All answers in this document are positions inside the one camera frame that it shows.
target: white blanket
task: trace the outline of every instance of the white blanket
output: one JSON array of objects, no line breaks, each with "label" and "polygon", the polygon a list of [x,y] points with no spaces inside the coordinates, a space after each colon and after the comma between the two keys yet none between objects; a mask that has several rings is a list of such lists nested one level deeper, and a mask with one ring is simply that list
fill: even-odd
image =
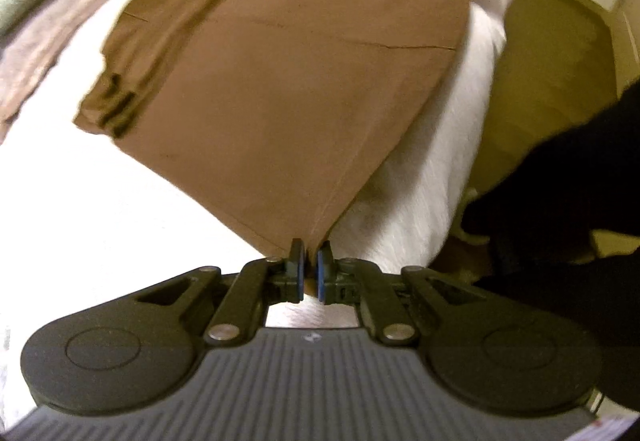
[{"label": "white blanket", "polygon": [[[199,265],[229,273],[260,257],[107,137],[71,123],[128,1],[110,0],[78,30],[0,147],[6,427],[34,406],[19,358],[36,329]],[[427,264],[442,247],[479,144],[509,1],[473,0],[458,66],[332,232],[337,256],[396,271]],[[324,325],[321,311],[309,300],[279,307],[270,321]]]}]

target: brown shirt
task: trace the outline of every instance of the brown shirt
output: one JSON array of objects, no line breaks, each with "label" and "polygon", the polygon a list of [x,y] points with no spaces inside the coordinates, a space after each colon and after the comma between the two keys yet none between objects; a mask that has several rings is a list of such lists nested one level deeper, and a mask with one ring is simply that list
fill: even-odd
[{"label": "brown shirt", "polygon": [[76,124],[265,255],[311,252],[452,64],[470,0],[133,0]]}]

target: metal screw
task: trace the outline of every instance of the metal screw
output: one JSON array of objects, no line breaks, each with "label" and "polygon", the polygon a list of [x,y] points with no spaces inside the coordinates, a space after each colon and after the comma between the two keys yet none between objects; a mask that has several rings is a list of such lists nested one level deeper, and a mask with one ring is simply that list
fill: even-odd
[{"label": "metal screw", "polygon": [[240,328],[233,324],[218,324],[209,329],[209,336],[220,342],[228,342],[240,335]]},{"label": "metal screw", "polygon": [[391,324],[382,329],[387,340],[404,341],[415,334],[415,329],[409,324]]}]

